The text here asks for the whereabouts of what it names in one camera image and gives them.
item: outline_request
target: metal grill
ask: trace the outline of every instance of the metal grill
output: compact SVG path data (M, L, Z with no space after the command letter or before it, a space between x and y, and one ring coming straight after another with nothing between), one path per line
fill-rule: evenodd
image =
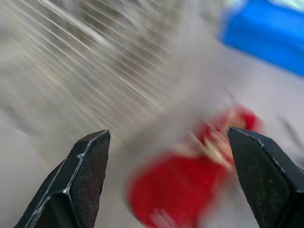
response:
M190 15L185 1L3 5L12 45L0 49L17 57L10 66L0 63L9 75L0 86L2 107L13 124L40 136L39 150L63 151L54 142L72 143L101 128L109 128L118 145L175 99L171 91L181 78L166 66L182 46Z

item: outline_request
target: red object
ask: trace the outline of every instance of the red object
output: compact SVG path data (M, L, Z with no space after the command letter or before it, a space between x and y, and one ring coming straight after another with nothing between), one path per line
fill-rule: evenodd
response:
M237 112L247 130L258 127L259 119L249 110L238 107ZM202 122L195 130L204 144L211 132L219 131L227 115L212 121L212 127ZM207 156L187 157L168 152L141 170L130 182L127 200L135 217L150 228L179 228L193 224L212 203L213 194L225 181L229 170Z

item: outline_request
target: blue container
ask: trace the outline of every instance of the blue container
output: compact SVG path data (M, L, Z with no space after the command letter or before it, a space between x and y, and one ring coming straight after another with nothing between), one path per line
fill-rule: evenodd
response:
M222 41L304 76L304 14L267 0L249 0L226 15Z

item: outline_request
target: blurry background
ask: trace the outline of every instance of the blurry background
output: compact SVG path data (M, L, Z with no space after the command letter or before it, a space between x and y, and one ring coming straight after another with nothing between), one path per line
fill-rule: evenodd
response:
M171 0L173 10L167 4L163 18L154 11L138 13L146 21L136 24L130 18L132 1L83 1L84 12L69 1L62 1L65 8L61 1L2 1L1 227L17 223L47 174L79 138L104 128L112 141L95 227L141 227L123 201L129 172L199 118L232 105L227 91L259 115L266 135L304 165L304 151L282 123L288 121L304 141L303 79L224 46L217 39L217 5ZM101 17L105 10L107 16ZM109 17L128 20L114 25ZM137 29L136 35L130 28ZM204 225L257 227L237 182L218 200Z

